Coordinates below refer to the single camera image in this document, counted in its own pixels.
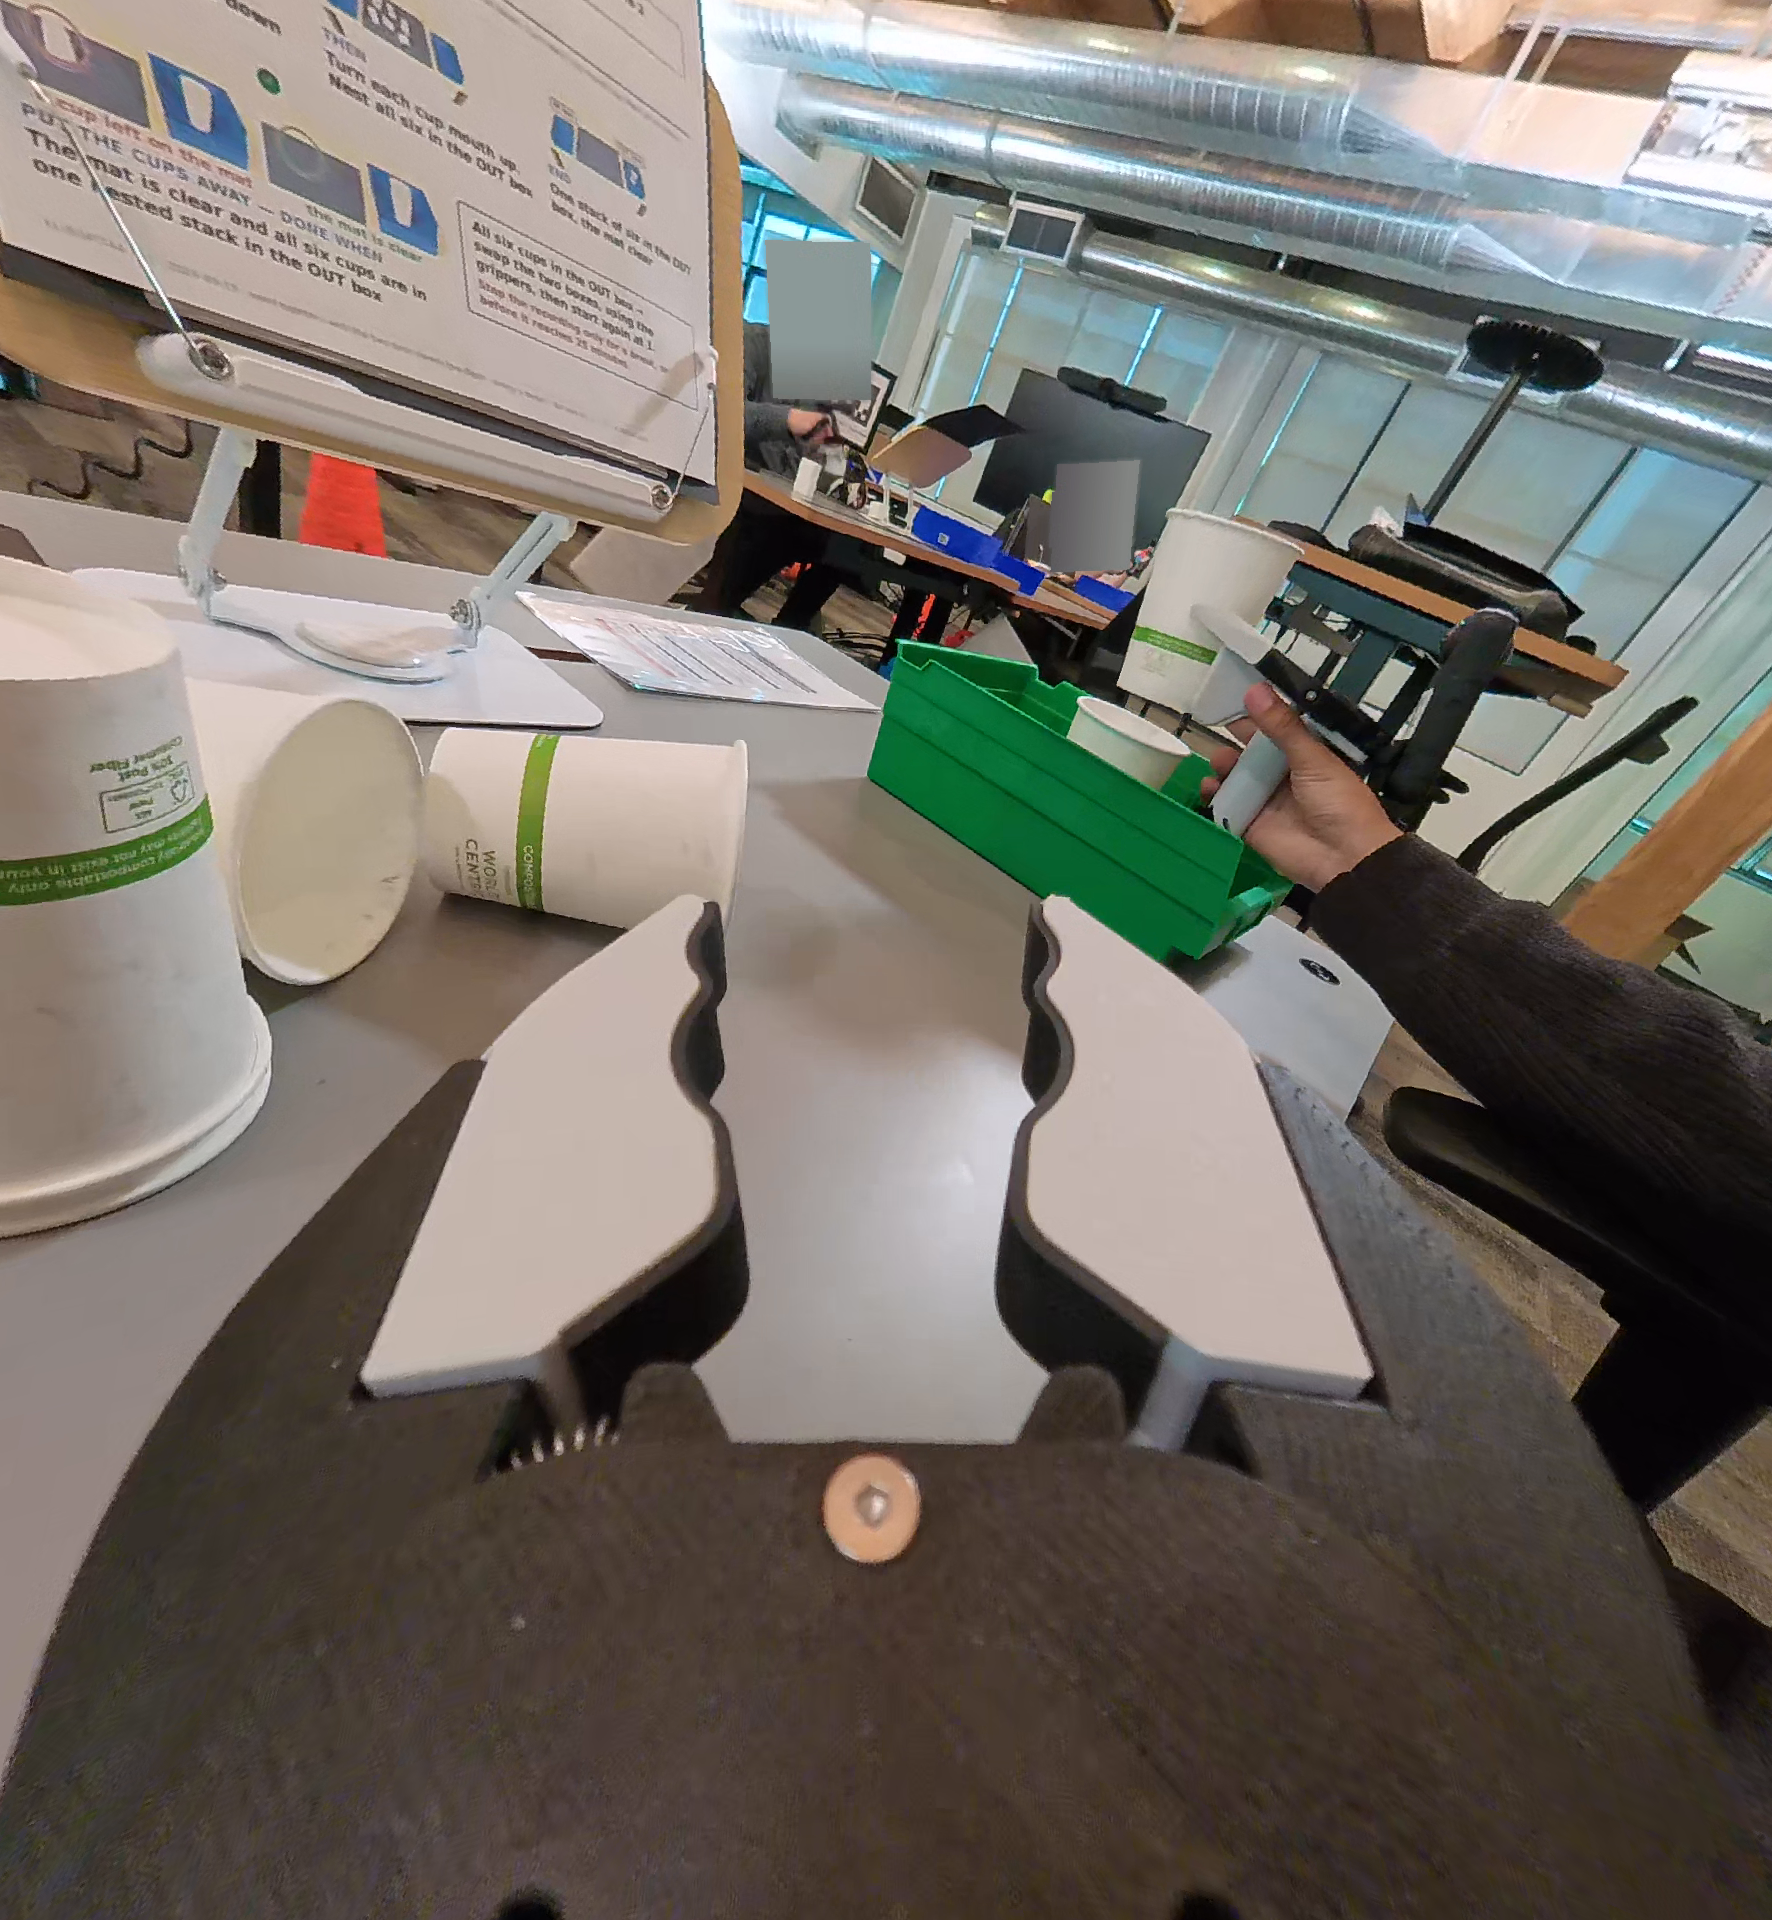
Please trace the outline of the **black computer monitor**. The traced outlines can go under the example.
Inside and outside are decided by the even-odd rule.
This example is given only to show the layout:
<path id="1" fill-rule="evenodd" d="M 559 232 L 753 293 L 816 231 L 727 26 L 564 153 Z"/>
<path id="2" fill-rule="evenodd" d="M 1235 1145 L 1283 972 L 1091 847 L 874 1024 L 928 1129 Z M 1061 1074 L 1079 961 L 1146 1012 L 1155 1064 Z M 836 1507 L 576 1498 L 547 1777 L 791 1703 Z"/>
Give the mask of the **black computer monitor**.
<path id="1" fill-rule="evenodd" d="M 1002 408 L 1015 435 L 993 441 L 974 483 L 976 505 L 1010 516 L 1029 498 L 1045 498 L 1058 467 L 1087 463 L 1136 463 L 1139 494 L 1134 545 L 1162 537 L 1166 514 L 1180 505 L 1185 485 L 1205 454 L 1209 433 L 1182 420 L 1112 404 L 1067 385 L 1058 373 L 1024 368 Z"/>

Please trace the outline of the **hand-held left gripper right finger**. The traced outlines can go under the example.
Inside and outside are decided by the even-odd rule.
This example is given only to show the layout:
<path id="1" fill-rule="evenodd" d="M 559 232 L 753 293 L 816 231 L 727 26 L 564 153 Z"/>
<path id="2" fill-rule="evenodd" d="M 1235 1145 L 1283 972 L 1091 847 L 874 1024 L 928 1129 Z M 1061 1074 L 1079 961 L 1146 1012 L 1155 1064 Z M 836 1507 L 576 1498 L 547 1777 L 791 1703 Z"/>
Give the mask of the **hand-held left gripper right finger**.
<path id="1" fill-rule="evenodd" d="M 1367 1344 L 1235 1025 L 1065 897 L 1033 908 L 1022 997 L 1033 1106 L 993 1264 L 1018 1347 L 1102 1370 L 1160 1452 L 1219 1388 L 1360 1401 Z"/>

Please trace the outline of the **grey desk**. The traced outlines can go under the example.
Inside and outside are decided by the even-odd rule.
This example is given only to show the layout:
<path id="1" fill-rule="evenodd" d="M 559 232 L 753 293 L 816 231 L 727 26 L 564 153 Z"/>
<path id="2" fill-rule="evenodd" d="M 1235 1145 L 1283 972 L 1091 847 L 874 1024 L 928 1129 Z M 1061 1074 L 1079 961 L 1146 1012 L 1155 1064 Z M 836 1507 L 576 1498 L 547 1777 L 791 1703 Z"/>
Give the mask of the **grey desk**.
<path id="1" fill-rule="evenodd" d="M 743 740 L 721 1009 L 751 1292 L 702 1363 L 741 1441 L 1000 1443 L 1039 1369 L 993 1308 L 1030 896 L 867 781 L 874 709 L 637 695 L 559 665 L 605 736 Z M 255 1123 L 174 1187 L 0 1241 L 0 1774 L 132 1452 L 242 1292 L 440 1073 L 598 928 L 445 899 L 310 994 L 255 981 Z"/>

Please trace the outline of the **person's right hand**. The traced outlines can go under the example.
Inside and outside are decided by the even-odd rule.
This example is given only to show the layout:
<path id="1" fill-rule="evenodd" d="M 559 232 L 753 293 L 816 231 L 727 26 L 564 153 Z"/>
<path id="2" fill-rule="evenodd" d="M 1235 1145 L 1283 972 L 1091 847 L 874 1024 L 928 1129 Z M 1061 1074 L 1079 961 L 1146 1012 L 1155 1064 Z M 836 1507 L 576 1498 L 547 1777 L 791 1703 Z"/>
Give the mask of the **person's right hand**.
<path id="1" fill-rule="evenodd" d="M 1258 810 L 1243 840 L 1282 876 L 1318 894 L 1400 837 L 1353 767 L 1336 755 L 1265 681 L 1243 692 L 1235 743 L 1202 749 L 1213 775 L 1200 802 L 1215 808 L 1220 787 L 1259 743 L 1282 757 L 1282 785 Z"/>

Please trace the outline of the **orange traffic cone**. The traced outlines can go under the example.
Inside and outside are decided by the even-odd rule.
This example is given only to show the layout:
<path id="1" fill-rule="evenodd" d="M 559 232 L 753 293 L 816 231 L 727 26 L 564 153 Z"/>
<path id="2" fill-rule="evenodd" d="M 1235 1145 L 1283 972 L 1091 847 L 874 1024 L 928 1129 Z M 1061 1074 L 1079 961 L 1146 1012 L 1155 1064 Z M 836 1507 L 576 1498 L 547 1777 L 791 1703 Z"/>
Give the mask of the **orange traffic cone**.
<path id="1" fill-rule="evenodd" d="M 373 467 L 313 453 L 300 505 L 298 540 L 309 547 L 387 559 L 389 543 Z"/>

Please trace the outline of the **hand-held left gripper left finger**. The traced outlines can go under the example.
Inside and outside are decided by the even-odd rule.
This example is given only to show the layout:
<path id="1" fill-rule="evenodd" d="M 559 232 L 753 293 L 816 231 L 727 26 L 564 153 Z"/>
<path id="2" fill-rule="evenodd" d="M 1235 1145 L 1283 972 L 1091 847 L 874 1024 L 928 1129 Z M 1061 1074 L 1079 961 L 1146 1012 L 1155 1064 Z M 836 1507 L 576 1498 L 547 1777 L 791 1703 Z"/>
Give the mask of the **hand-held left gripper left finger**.
<path id="1" fill-rule="evenodd" d="M 725 922 L 683 896 L 538 996 L 490 1046 L 361 1367 L 376 1397 L 493 1380 L 565 1435 L 739 1319 L 750 1264 L 718 1001 Z"/>

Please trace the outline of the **laminated paper sheet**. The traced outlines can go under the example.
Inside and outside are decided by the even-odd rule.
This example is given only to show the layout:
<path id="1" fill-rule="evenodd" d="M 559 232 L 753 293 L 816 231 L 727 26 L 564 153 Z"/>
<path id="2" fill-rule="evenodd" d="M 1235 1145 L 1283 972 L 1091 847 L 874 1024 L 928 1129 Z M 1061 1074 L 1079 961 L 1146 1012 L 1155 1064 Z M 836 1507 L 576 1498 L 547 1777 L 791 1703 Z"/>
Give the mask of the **laminated paper sheet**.
<path id="1" fill-rule="evenodd" d="M 594 603 L 523 589 L 517 599 L 611 677 L 639 694 L 739 706 L 875 709 L 753 622 L 697 620 L 668 607 Z"/>

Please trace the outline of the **printed instruction board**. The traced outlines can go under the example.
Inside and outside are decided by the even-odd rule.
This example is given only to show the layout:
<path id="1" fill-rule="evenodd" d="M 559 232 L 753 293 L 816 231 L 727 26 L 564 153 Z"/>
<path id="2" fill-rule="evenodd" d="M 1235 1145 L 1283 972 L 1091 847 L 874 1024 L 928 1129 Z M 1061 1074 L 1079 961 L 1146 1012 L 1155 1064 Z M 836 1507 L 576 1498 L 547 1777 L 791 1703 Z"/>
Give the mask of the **printed instruction board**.
<path id="1" fill-rule="evenodd" d="M 732 132 L 701 3 L 45 1 L 132 55 L 149 132 L 62 104 L 160 211 L 129 207 L 194 333 L 656 469 L 692 411 L 663 370 L 718 351 L 706 439 L 653 531 L 739 500 L 739 307 L 715 282 Z M 0 17 L 0 355 L 107 400 L 237 423 L 155 387 L 175 333 Z"/>

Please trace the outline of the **black bag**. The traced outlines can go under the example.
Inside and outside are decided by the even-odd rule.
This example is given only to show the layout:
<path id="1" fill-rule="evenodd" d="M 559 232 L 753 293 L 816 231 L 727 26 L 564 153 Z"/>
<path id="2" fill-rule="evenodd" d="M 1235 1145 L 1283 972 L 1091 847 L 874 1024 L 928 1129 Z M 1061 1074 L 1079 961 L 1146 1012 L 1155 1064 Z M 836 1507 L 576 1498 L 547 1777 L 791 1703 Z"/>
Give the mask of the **black bag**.
<path id="1" fill-rule="evenodd" d="M 1583 612 L 1538 567 L 1413 516 L 1398 531 L 1374 517 L 1352 534 L 1347 553 L 1461 605 L 1502 607 L 1545 636 L 1566 636 Z"/>

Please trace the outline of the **round wooden board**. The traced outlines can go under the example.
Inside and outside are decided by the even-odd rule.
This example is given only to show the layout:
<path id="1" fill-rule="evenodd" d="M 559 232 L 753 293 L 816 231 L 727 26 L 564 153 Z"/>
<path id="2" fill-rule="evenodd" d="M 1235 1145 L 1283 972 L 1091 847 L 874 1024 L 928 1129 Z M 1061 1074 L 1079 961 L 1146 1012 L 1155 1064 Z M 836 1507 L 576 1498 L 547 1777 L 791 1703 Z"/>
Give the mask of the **round wooden board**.
<path id="1" fill-rule="evenodd" d="M 967 467 L 976 448 L 1027 433 L 988 404 L 958 405 L 907 427 L 869 454 L 869 469 L 915 489 L 943 482 Z"/>

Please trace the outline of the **person's right forearm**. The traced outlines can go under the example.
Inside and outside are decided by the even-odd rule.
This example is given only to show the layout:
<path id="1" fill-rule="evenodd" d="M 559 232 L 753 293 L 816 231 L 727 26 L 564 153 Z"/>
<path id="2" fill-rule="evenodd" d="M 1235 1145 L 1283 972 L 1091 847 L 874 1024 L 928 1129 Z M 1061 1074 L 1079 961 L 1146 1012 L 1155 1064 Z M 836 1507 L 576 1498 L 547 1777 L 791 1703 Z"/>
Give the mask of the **person's right forearm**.
<path id="1" fill-rule="evenodd" d="M 1509 1136 L 1609 1218 L 1772 1272 L 1772 1048 L 1713 996 L 1604 958 L 1400 834 L 1312 928 Z"/>

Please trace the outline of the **wooden post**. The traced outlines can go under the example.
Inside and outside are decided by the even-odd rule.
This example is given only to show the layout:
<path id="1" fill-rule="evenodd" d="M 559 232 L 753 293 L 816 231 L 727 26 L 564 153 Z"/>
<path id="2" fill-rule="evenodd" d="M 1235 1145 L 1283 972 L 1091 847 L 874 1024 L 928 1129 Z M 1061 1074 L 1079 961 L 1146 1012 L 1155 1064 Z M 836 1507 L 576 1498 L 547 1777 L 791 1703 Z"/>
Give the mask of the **wooden post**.
<path id="1" fill-rule="evenodd" d="M 1772 829 L 1772 701 L 1563 916 L 1607 958 L 1637 961 Z"/>

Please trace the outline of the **wooden desk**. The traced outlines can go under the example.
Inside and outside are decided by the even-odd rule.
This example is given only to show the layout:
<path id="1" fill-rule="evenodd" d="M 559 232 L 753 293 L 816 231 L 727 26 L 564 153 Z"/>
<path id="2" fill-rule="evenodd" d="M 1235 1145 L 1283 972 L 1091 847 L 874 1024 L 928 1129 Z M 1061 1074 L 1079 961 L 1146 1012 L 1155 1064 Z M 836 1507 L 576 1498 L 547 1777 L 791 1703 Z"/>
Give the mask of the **wooden desk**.
<path id="1" fill-rule="evenodd" d="M 757 467 L 743 473 L 743 494 L 757 496 L 790 517 L 821 528 L 829 539 L 826 562 L 865 576 L 898 567 L 909 580 L 922 580 L 937 597 L 947 597 L 956 605 L 971 605 L 976 612 L 1004 603 L 1083 631 L 1100 631 L 1134 603 L 1131 593 L 1120 597 L 1117 605 L 1109 597 L 1091 599 L 1056 576 L 1045 576 L 1034 591 L 1024 591 L 1020 581 L 998 567 L 970 562 L 917 540 L 901 526 L 875 521 L 845 505 L 795 500 L 782 478 Z"/>

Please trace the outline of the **white board stand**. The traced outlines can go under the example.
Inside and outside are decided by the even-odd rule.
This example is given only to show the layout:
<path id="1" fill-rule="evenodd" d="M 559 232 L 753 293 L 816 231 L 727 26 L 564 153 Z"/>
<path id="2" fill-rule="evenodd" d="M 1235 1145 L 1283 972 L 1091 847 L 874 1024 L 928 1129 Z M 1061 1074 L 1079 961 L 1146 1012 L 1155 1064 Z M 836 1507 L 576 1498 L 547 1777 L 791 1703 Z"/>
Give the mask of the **white board stand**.
<path id="1" fill-rule="evenodd" d="M 86 567 L 80 576 L 174 622 L 191 672 L 289 692 L 341 684 L 402 718 L 430 722 L 598 726 L 600 709 L 582 699 L 547 718 L 536 692 L 542 671 L 526 665 L 524 649 L 498 620 L 579 520 L 637 520 L 656 531 L 680 496 L 675 478 L 501 422 L 480 423 L 447 404 L 384 397 L 338 373 L 205 333 L 143 337 L 134 361 L 195 415 L 219 405 L 238 422 L 221 428 L 205 458 L 172 574 Z M 228 581 L 221 564 L 226 516 L 260 442 L 275 428 L 342 442 L 376 467 L 448 471 L 541 504 L 541 511 L 445 610 Z"/>

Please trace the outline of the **green plastic bin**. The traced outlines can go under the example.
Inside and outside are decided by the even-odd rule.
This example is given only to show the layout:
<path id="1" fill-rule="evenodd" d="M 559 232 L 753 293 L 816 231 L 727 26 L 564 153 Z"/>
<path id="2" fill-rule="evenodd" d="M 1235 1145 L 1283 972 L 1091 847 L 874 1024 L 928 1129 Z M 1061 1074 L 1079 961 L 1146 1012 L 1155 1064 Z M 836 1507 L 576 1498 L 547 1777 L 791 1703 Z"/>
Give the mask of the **green plastic bin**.
<path id="1" fill-rule="evenodd" d="M 1150 787 L 1067 734 L 1069 684 L 1030 663 L 904 643 L 869 779 L 1039 897 L 1065 897 L 1155 961 L 1202 958 L 1287 879 L 1200 808 L 1202 757 Z"/>

